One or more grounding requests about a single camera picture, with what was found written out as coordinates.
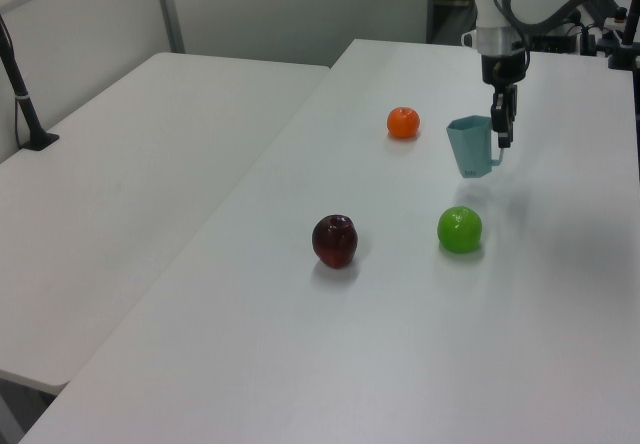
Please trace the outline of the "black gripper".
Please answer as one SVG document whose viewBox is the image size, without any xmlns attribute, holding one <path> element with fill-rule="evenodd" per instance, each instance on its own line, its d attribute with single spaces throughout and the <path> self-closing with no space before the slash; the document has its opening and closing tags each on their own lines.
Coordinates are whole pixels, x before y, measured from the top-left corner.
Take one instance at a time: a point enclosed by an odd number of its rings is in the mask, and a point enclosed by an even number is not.
<svg viewBox="0 0 640 444">
<path fill-rule="evenodd" d="M 494 87 L 507 86 L 503 92 L 495 91 L 491 106 L 492 129 L 498 133 L 501 149 L 509 148 L 513 142 L 513 128 L 517 114 L 517 85 L 526 76 L 528 54 L 481 56 L 483 82 Z"/>
</svg>

